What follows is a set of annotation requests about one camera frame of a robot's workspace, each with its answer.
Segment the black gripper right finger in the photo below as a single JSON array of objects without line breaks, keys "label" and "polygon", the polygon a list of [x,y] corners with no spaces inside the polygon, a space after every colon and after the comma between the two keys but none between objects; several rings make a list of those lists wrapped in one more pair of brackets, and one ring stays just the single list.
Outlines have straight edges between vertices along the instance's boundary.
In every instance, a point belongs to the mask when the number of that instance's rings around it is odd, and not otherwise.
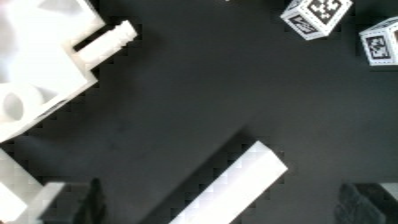
[{"label": "black gripper right finger", "polygon": [[334,224],[398,224],[398,183],[344,183]]}]

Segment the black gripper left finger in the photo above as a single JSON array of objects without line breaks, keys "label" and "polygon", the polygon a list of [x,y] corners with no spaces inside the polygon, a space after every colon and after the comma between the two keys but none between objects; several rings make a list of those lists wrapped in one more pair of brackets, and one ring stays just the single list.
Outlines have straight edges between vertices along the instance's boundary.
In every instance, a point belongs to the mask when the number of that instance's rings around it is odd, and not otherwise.
[{"label": "black gripper left finger", "polygon": [[85,183],[49,182],[15,219],[15,224],[106,224],[99,179]]}]

